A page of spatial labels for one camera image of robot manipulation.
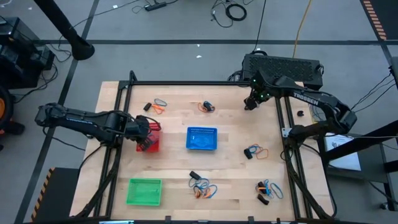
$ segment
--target wooden table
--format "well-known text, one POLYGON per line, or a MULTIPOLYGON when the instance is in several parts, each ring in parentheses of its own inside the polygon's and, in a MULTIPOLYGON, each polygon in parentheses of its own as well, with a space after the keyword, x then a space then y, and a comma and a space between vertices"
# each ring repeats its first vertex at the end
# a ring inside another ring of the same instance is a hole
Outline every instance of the wooden table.
MULTIPOLYGON (((118 82, 104 82, 96 111, 109 111, 114 107, 118 82)), ((282 140, 275 100, 262 103, 253 111, 245 111, 243 99, 250 88, 238 86, 133 86, 130 110, 133 116, 143 114, 162 125, 160 152, 136 152, 136 143, 124 140, 118 181, 114 195, 112 219, 164 220, 294 220, 285 162, 280 158, 282 140), (142 108, 154 98, 168 103, 163 114, 142 108), (198 110, 198 102, 209 101, 216 106, 214 113, 198 110), (192 151, 185 148, 187 127, 204 126, 218 129, 218 148, 212 152, 192 151), (243 149, 258 143, 269 149, 267 159, 248 160, 243 149), (196 199, 188 186, 189 173, 194 170, 218 186, 211 199, 196 199), (127 184, 130 178, 158 178, 163 181, 162 200, 159 207, 126 205, 127 184), (268 206, 256 198, 254 187, 259 181, 269 179, 283 191, 283 199, 270 199, 268 206)), ((308 105, 291 99, 296 124, 312 123, 308 105), (304 111, 303 117, 296 112, 304 111)), ((307 144, 317 148, 314 140, 307 144)), ((85 156, 98 147, 90 140, 85 156)), ((76 215, 98 188, 105 149, 97 152, 83 166, 78 180, 70 215, 76 215)), ((333 207, 323 172, 321 159, 305 147, 301 148, 303 168, 309 191, 330 215, 333 207)), ((305 216, 302 194, 297 188, 301 216, 305 216)), ((104 214, 108 191, 103 195, 101 213, 104 214)))

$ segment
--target yellow and black tape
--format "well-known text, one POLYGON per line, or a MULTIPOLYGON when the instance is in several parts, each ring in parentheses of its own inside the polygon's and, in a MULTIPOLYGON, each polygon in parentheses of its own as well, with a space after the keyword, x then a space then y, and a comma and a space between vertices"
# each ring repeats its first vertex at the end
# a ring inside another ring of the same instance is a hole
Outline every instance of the yellow and black tape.
POLYGON ((51 177, 51 174, 54 172, 54 167, 49 169, 49 172, 47 173, 47 176, 45 176, 45 180, 44 180, 44 184, 42 187, 42 190, 40 191, 39 197, 36 201, 35 207, 33 209, 32 215, 30 216, 30 222, 33 222, 36 218, 37 212, 39 211, 40 208, 40 203, 43 201, 43 196, 45 193, 45 189, 47 188, 48 184, 49 184, 49 180, 51 177))
POLYGON ((370 1, 363 1, 365 5, 366 11, 371 17, 372 23, 376 28, 377 33, 379 34, 380 39, 387 40, 386 33, 384 32, 383 26, 381 25, 379 18, 377 18, 376 12, 374 12, 373 6, 370 1))

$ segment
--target blue plastic basket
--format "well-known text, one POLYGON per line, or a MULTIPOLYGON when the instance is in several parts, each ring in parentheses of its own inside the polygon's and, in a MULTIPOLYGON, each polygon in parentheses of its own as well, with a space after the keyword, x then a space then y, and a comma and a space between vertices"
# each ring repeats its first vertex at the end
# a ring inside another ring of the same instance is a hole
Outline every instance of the blue plastic basket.
POLYGON ((201 150, 217 149, 217 129, 188 127, 187 148, 201 150))

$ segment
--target green basket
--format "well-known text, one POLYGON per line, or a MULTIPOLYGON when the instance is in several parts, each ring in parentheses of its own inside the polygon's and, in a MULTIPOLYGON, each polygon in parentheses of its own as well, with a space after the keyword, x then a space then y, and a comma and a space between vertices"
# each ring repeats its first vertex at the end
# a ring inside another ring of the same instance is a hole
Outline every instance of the green basket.
POLYGON ((133 178, 127 190, 128 205, 159 206, 162 196, 162 180, 133 178))

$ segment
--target gray floor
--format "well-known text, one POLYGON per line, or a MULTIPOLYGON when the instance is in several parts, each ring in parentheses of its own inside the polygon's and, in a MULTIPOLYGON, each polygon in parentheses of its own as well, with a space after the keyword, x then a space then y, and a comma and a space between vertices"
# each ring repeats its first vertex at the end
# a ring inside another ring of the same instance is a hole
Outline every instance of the gray floor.
MULTIPOLYGON (((94 0, 57 0, 72 24, 88 17, 94 0)), ((96 13, 129 1, 100 0, 96 13)), ((210 7, 214 0, 180 0, 163 9, 133 14, 131 8, 144 1, 96 16, 88 33, 91 40, 254 40, 258 32, 263 1, 254 1, 246 8, 248 17, 223 29, 211 21, 210 7)), ((262 32, 263 40, 294 40, 306 0, 268 0, 262 32)), ((220 22, 228 24, 223 10, 217 8, 220 22)), ((14 1, 1 8, 2 16, 19 16, 41 39, 56 40, 59 32, 32 0, 14 1)), ((76 29, 81 34, 85 22, 76 29)), ((377 40, 359 0, 314 1, 301 31, 300 40, 377 40)), ((78 62, 65 106, 94 110, 102 81, 125 80, 134 70, 139 80, 226 80, 238 70, 244 54, 253 49, 244 44, 165 44, 165 45, 95 45, 96 53, 89 60, 78 62)), ((269 55, 291 57, 293 45, 259 45, 269 55)), ((398 55, 398 46, 389 46, 398 55)), ((320 60, 325 66, 323 91, 337 96, 348 105, 356 103, 379 80, 388 75, 388 62, 378 45, 299 45, 298 58, 320 60)), ((22 136, 3 136, 5 149, 0 152, 0 217, 12 223, 32 175, 44 141, 41 129, 33 119, 39 105, 58 101, 72 60, 56 63, 58 78, 44 91, 33 93, 16 105, 15 119, 26 125, 22 136)), ((364 134, 397 119, 398 94, 388 91, 372 107, 358 113, 353 133, 364 134)), ((370 97, 364 106, 372 102, 370 97)), ((85 147, 84 136, 57 128, 55 136, 85 147)), ((397 147, 394 141, 386 144, 397 147)), ((398 152, 386 149, 389 161, 398 159, 398 152)), ((83 152, 52 141, 34 196, 26 214, 28 221, 45 174, 51 167, 78 167, 83 152)), ((398 192, 398 176, 392 175, 398 192)), ((392 223, 398 213, 378 209, 383 196, 364 182, 331 178, 331 189, 338 205, 338 217, 346 221, 392 223)))

